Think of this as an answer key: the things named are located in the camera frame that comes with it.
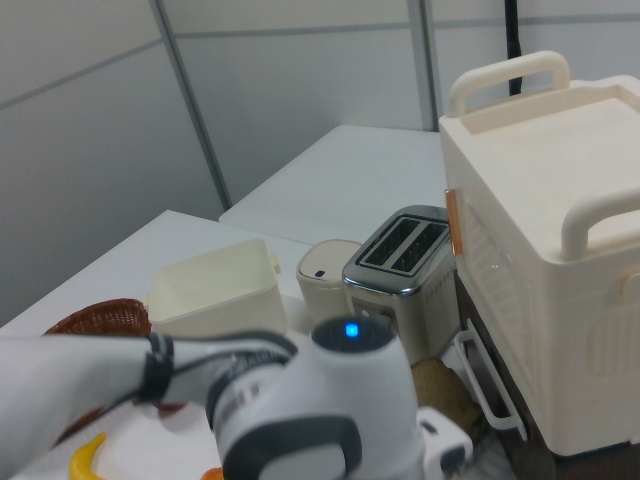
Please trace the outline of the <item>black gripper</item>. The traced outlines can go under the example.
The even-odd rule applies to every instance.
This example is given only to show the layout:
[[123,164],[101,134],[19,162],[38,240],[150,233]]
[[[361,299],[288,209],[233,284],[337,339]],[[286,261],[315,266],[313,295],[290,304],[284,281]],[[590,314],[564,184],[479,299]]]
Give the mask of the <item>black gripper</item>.
[[432,407],[420,407],[417,421],[425,443],[426,476],[453,476],[473,458],[473,442],[457,424]]

